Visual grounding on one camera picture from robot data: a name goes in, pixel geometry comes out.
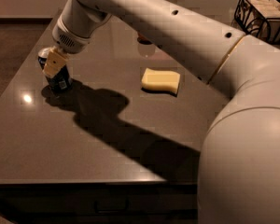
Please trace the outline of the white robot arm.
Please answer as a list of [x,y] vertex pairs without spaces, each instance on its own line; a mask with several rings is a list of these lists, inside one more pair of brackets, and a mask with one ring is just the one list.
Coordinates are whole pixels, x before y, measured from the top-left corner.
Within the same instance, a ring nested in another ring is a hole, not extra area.
[[231,98],[203,143],[199,224],[280,224],[280,49],[165,0],[68,0],[46,75],[111,15]]

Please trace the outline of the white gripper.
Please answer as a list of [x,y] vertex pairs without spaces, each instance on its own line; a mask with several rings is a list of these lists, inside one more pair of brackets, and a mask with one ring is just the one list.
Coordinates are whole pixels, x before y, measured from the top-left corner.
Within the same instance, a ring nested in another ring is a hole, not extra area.
[[52,32],[53,40],[60,49],[49,48],[44,75],[54,78],[68,61],[66,53],[77,54],[84,50],[90,43],[92,33],[109,18],[109,14],[85,7],[78,0],[67,0]]

